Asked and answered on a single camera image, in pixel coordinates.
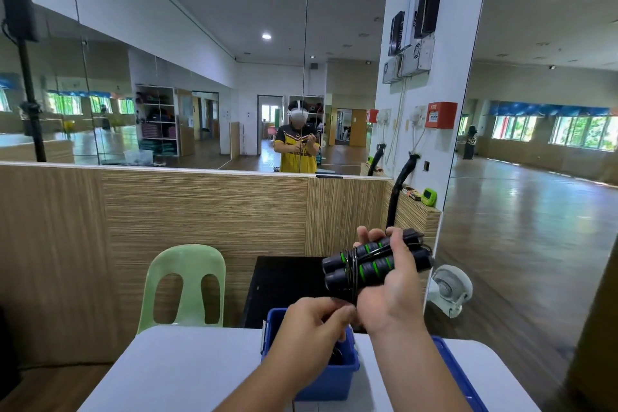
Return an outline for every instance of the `black table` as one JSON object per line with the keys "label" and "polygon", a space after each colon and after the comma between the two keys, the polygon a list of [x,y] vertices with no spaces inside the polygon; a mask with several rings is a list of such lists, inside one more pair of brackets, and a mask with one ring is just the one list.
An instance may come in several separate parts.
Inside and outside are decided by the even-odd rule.
{"label": "black table", "polygon": [[287,308],[304,296],[330,295],[324,284],[322,258],[259,256],[240,325],[262,329],[262,322],[272,308]]}

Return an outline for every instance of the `hand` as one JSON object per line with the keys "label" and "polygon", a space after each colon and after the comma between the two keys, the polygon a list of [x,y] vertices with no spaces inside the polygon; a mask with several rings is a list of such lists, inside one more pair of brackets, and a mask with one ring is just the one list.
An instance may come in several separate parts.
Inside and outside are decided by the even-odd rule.
{"label": "hand", "polygon": [[280,374],[280,381],[296,394],[325,369],[336,341],[345,340],[345,328],[355,316],[354,306],[341,300],[299,299],[287,309],[263,365]]}
{"label": "hand", "polygon": [[367,286],[359,293],[357,310],[359,319],[371,334],[403,325],[406,329],[425,329],[423,321],[423,299],[420,280],[414,257],[404,243],[402,230],[394,227],[367,231],[357,229],[360,244],[379,241],[390,236],[390,247],[395,259],[395,269],[384,279],[384,284]]}

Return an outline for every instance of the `chair backrest hole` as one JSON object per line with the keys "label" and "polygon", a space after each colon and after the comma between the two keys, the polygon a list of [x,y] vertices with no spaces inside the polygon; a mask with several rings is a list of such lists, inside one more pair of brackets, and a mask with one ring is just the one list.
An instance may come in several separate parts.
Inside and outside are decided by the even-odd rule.
{"label": "chair backrest hole", "polygon": [[155,322],[159,324],[172,324],[178,313],[181,303],[182,277],[178,274],[167,274],[161,279],[154,294]]}
{"label": "chair backrest hole", "polygon": [[204,322],[206,324],[217,324],[220,316],[220,291],[219,280],[214,275],[208,274],[202,277],[201,298],[206,313]]}

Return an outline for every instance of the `person in mirror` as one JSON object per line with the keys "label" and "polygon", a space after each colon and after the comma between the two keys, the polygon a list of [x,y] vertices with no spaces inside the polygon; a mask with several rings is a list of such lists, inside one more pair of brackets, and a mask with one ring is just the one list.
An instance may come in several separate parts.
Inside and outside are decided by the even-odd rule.
{"label": "person in mirror", "polygon": [[307,123],[309,112],[305,102],[291,102],[288,106],[290,123],[282,125],[274,138],[274,151],[281,154],[281,173],[315,173],[315,159],[320,151],[318,132]]}
{"label": "person in mirror", "polygon": [[[357,231],[355,246],[385,236],[381,229]],[[356,308],[332,298],[302,298],[291,305],[264,361],[216,412],[283,410],[326,367],[346,326],[358,321],[371,338],[395,412],[471,412],[425,327],[420,280],[402,230],[391,227],[386,234],[395,269],[384,284],[360,291]]]}
{"label": "person in mirror", "polygon": [[470,126],[468,135],[465,138],[465,147],[463,149],[463,159],[471,160],[474,157],[474,147],[476,145],[476,127]]}

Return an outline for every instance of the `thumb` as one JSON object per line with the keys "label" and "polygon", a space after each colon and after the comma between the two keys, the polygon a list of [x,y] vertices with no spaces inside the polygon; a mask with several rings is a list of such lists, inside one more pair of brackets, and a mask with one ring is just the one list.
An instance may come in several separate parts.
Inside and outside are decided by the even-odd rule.
{"label": "thumb", "polygon": [[395,261],[395,269],[404,270],[406,272],[416,272],[416,264],[412,253],[404,243],[404,232],[401,229],[393,228],[390,236],[390,248]]}
{"label": "thumb", "polygon": [[341,333],[345,331],[345,327],[351,324],[356,318],[356,308],[352,304],[347,304],[336,310],[330,318],[322,326],[322,330],[326,331],[327,336],[335,343],[341,338]]}

